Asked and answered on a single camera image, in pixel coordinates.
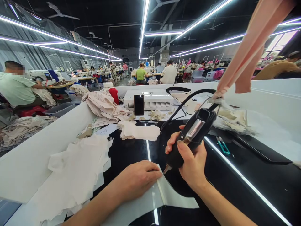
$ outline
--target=black phone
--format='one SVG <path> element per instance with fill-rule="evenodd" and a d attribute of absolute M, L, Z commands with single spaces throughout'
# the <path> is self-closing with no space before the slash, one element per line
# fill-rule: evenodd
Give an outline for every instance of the black phone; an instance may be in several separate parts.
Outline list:
<path fill-rule="evenodd" d="M 134 114 L 144 115 L 144 96 L 134 95 Z"/>

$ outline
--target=white machine box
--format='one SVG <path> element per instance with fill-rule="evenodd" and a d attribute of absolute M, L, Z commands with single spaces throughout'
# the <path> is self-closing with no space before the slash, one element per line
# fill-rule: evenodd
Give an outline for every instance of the white machine box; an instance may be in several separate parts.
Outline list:
<path fill-rule="evenodd" d="M 124 107 L 134 110 L 134 95 L 144 95 L 144 110 L 170 110 L 174 98 L 164 89 L 128 90 L 124 97 Z"/>

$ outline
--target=light green shirt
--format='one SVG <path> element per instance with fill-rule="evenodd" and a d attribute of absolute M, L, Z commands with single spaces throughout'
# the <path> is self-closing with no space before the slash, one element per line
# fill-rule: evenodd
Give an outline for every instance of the light green shirt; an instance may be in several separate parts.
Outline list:
<path fill-rule="evenodd" d="M 139 68 L 136 72 L 136 75 L 137 75 L 137 80 L 141 81 L 144 79 L 144 75 L 147 75 L 147 72 L 146 70 Z"/>
<path fill-rule="evenodd" d="M 31 104 L 35 95 L 31 91 L 34 82 L 20 75 L 0 72 L 0 93 L 14 106 Z"/>

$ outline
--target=brown shirt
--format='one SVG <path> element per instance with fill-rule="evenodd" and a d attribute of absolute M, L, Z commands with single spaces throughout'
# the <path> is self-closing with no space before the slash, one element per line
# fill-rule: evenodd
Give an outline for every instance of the brown shirt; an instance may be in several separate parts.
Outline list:
<path fill-rule="evenodd" d="M 297 69 L 299 69 L 299 67 L 295 63 L 287 60 L 273 61 L 269 65 L 265 66 L 253 80 L 274 79 L 282 72 L 290 72 Z"/>

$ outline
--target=chair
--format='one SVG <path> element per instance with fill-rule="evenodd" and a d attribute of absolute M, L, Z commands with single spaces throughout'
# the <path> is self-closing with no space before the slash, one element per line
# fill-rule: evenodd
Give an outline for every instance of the chair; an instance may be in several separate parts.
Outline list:
<path fill-rule="evenodd" d="M 44 116 L 45 114 L 43 114 L 43 112 L 46 110 L 47 110 L 46 108 L 43 108 L 41 106 L 35 106 L 35 107 L 20 109 L 18 115 L 20 115 L 20 117 L 27 117 L 27 116 L 32 116 L 35 113 L 36 115 Z"/>

